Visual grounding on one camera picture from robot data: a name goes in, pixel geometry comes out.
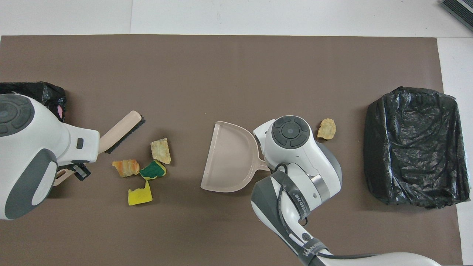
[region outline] black garbage bag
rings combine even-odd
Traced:
[[[469,198],[455,98],[398,87],[368,107],[364,136],[368,189],[385,204],[442,208]]]
[[[0,83],[0,94],[17,93],[35,99],[46,106],[61,122],[66,112],[64,89],[47,82]]]

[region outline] food scrap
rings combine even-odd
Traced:
[[[153,154],[153,159],[156,159],[165,164],[169,164],[171,162],[167,138],[153,141],[151,143],[151,153]]]
[[[112,165],[115,166],[121,177],[137,175],[140,172],[140,164],[136,160],[114,161]]]
[[[153,196],[151,195],[151,189],[149,187],[149,183],[146,180],[145,188],[137,188],[135,190],[128,189],[128,205],[136,205],[145,202],[150,202],[153,200]]]
[[[335,131],[337,131],[337,126],[335,125],[335,121],[331,118],[326,118],[322,120],[320,123],[320,128],[317,133],[317,138],[323,138],[326,140],[333,139],[335,135]]]
[[[148,166],[140,170],[140,175],[145,180],[156,179],[166,174],[166,167],[158,160],[153,160]]]

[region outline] black button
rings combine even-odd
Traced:
[[[80,149],[82,149],[82,147],[84,147],[84,139],[83,138],[78,138],[76,149],[80,150]]]
[[[11,125],[14,128],[22,127],[24,124],[28,122],[30,115],[31,115],[31,110],[29,106],[21,108],[20,115],[11,122]]]
[[[291,122],[291,123],[285,124],[281,128],[281,132],[282,132],[282,135],[285,136],[286,138],[293,139],[299,136],[300,130],[296,123]]]
[[[310,240],[309,234],[303,233],[303,234],[302,234],[302,239],[305,240],[305,241],[309,241],[309,240]]]
[[[302,131],[309,131],[309,126],[304,120],[300,119],[299,117],[295,117],[294,122],[296,122],[300,126],[300,129]]]
[[[295,140],[291,140],[291,147],[296,147],[303,144],[307,140],[307,135],[301,134]]]
[[[272,134],[273,134],[273,136],[274,136],[274,139],[276,139],[276,141],[279,142],[280,144],[282,144],[283,146],[288,143],[288,140],[285,139],[285,138],[281,135],[281,132],[275,130],[275,131],[272,132]]]
[[[6,123],[17,116],[17,108],[13,104],[6,102],[0,103],[0,124]]]
[[[86,163],[86,162],[89,162],[89,161],[87,161],[87,160],[72,160],[70,162],[74,163],[74,164],[80,164],[80,163]]]
[[[274,126],[275,127],[281,127],[282,124],[286,123],[286,122],[289,122],[291,121],[291,117],[286,115],[286,116],[283,116],[281,118],[279,118],[278,120],[274,121]]]
[[[0,134],[4,134],[8,132],[8,128],[4,125],[0,125]]]
[[[16,94],[4,94],[4,98],[7,99],[10,102],[14,102],[17,105],[24,105],[28,103],[28,98],[21,96],[21,95],[16,95]]]

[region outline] dustpan handle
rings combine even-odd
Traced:
[[[257,160],[258,167],[256,168],[256,170],[270,171],[265,161],[261,160],[260,158],[258,158]]]

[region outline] black cable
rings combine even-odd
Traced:
[[[359,254],[359,255],[343,255],[343,256],[338,256],[338,255],[327,255],[324,253],[319,253],[317,256],[324,257],[324,258],[332,258],[332,259],[354,259],[354,258],[365,258],[365,257],[373,257],[377,256],[379,254]]]
[[[307,220],[307,217],[304,219],[306,220],[306,223],[304,223],[302,226],[306,226],[309,223],[309,220]]]
[[[282,196],[282,192],[284,191],[284,189],[282,188],[282,186],[279,188],[279,195],[278,195],[278,215],[279,215],[279,220],[281,221],[281,224],[282,226],[284,227],[284,230],[286,230],[286,233],[287,234],[291,234],[292,231],[288,228],[287,224],[286,224],[286,221],[284,220],[283,216],[282,216],[282,212],[281,212],[281,196]]]
[[[284,173],[287,175],[287,174],[288,174],[288,167],[287,167],[284,163],[278,164],[278,165],[274,168],[274,172],[276,172],[280,166],[284,167]]]

